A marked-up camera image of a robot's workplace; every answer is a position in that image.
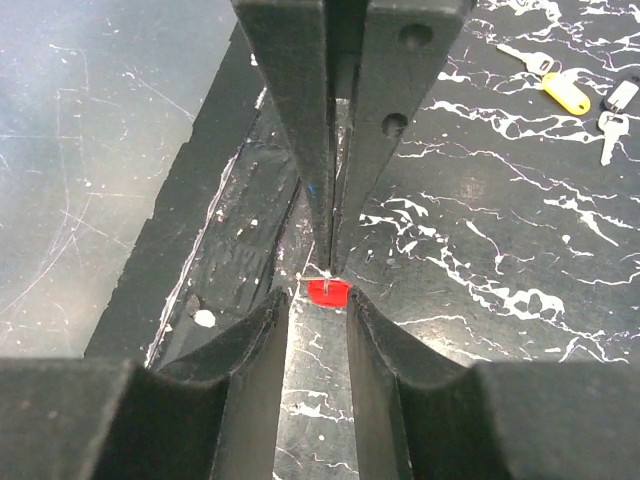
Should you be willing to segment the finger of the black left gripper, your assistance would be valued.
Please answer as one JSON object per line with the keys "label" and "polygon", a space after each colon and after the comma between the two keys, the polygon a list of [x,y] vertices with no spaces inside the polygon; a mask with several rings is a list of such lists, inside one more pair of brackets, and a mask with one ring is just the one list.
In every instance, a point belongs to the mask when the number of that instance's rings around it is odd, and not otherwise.
{"label": "finger of the black left gripper", "polygon": [[344,271],[362,209],[474,6],[366,2],[354,78],[344,95],[349,114],[334,207],[333,274]]}
{"label": "finger of the black left gripper", "polygon": [[234,1],[311,209],[318,266],[330,263],[334,130],[322,1]]}

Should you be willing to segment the red tagged key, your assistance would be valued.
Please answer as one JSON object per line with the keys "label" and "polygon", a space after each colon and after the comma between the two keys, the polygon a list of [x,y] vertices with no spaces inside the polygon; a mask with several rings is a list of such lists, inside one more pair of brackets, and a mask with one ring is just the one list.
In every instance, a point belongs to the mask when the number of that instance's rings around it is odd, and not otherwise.
{"label": "red tagged key", "polygon": [[342,309],[348,304],[351,285],[338,277],[302,276],[299,278],[310,302],[318,307]]}

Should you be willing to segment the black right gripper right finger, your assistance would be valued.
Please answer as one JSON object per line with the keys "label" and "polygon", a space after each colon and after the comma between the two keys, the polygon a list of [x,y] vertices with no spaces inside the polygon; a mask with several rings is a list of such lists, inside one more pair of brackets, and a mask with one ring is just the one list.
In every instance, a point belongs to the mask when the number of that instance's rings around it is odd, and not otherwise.
{"label": "black right gripper right finger", "polygon": [[462,366],[349,294],[364,479],[635,479],[639,370],[590,361]]}

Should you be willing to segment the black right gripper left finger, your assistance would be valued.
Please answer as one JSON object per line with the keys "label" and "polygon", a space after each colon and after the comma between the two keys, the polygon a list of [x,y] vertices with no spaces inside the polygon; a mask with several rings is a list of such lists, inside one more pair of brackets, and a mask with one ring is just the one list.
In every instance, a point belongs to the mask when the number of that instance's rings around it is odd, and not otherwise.
{"label": "black right gripper left finger", "polygon": [[2,477],[270,478],[288,311],[276,289],[155,372],[128,360],[3,360]]}

